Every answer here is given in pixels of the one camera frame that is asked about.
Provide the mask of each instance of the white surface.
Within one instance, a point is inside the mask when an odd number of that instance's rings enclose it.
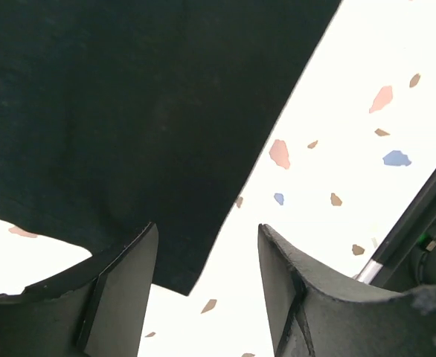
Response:
[[[410,79],[421,75],[409,88]],[[369,114],[383,86],[394,99]],[[389,136],[379,137],[380,128]],[[286,142],[290,168],[269,157]],[[314,149],[307,145],[318,140]],[[410,166],[382,158],[406,154]],[[222,227],[190,297],[153,286],[140,357],[271,357],[257,260],[257,224],[348,276],[358,274],[436,168],[436,0],[345,0]],[[273,198],[282,193],[284,205]],[[335,193],[341,206],[332,206]],[[86,259],[55,239],[20,237],[0,222],[0,292]],[[356,256],[352,246],[364,248]],[[200,314],[210,299],[214,309]]]

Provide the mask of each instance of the brown spot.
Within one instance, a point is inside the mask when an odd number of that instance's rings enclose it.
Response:
[[[238,197],[237,199],[236,199],[236,207],[238,207],[238,208],[241,208],[241,205],[243,204],[243,197]]]
[[[342,200],[335,194],[330,194],[330,203],[332,203],[332,206],[342,206]]]
[[[205,305],[205,307],[203,308],[203,310],[202,310],[202,314],[204,314],[205,312],[208,312],[208,311],[210,311],[210,310],[213,310],[214,308],[215,308],[215,306],[217,305],[217,301],[215,300],[215,299],[210,299],[207,303],[206,303],[206,305]]]
[[[362,248],[360,245],[354,244],[352,245],[352,253],[353,255],[362,255],[364,254],[365,249]]]
[[[386,132],[385,130],[382,130],[382,129],[375,130],[375,134],[377,134],[378,136],[389,136],[390,135],[389,132]]]
[[[307,145],[307,148],[308,149],[314,149],[318,142],[319,142],[319,140],[313,141],[312,143]]]
[[[377,112],[385,108],[394,99],[394,92],[391,86],[384,86],[374,99],[374,103],[368,110],[369,114]]]
[[[289,161],[289,152],[287,151],[287,145],[284,140],[276,139],[271,149],[269,150],[269,156],[280,167],[288,170],[291,167]]]
[[[8,229],[8,231],[10,233],[13,233],[13,234],[18,234],[19,236],[22,236],[22,237],[28,237],[28,238],[37,238],[38,237],[37,234],[23,231],[20,227],[16,227],[16,226]]]
[[[375,237],[372,237],[372,244],[374,245],[374,248],[378,248],[379,247],[379,243],[376,241]]]
[[[411,79],[410,79],[410,88],[415,87],[418,82],[420,82],[421,74],[416,73]]]

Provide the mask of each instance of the white table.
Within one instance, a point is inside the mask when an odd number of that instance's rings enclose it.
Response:
[[[352,277],[435,168],[436,0],[345,0],[191,296],[153,286],[139,356],[272,356],[257,224]],[[89,256],[10,227],[0,221],[0,292],[20,293]],[[216,306],[201,314],[210,299]]]

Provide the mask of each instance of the black cloth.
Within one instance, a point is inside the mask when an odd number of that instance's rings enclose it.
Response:
[[[0,1],[0,219],[188,294],[338,4]]]

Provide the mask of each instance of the blue spot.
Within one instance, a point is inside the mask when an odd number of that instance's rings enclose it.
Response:
[[[383,157],[383,164],[387,166],[410,166],[411,161],[408,155],[399,150],[394,150]]]
[[[282,193],[275,193],[275,200],[280,206],[284,205],[284,195]]]

